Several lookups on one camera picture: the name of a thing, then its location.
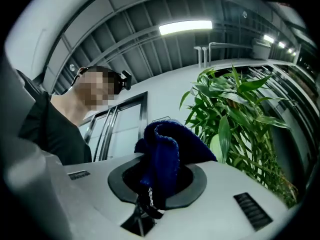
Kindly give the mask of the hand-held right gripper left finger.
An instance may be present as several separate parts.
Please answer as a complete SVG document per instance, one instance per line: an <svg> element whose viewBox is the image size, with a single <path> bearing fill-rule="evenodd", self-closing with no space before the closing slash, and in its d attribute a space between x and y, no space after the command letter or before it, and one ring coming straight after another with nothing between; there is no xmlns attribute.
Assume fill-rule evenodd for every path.
<svg viewBox="0 0 320 240"><path fill-rule="evenodd" d="M114 195L122 202L136 203L139 196L140 180L142 178L142 157L136 157L125 162L108 175L108 186Z"/></svg>

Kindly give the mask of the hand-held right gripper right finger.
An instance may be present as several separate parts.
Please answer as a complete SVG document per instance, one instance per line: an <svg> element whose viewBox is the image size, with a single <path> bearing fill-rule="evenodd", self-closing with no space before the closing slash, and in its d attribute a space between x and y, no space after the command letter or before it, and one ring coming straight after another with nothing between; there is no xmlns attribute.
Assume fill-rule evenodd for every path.
<svg viewBox="0 0 320 240"><path fill-rule="evenodd" d="M205 172L196 164L187 164L178 173L176 192L165 200L165 209L186 208L194 203L207 186Z"/></svg>

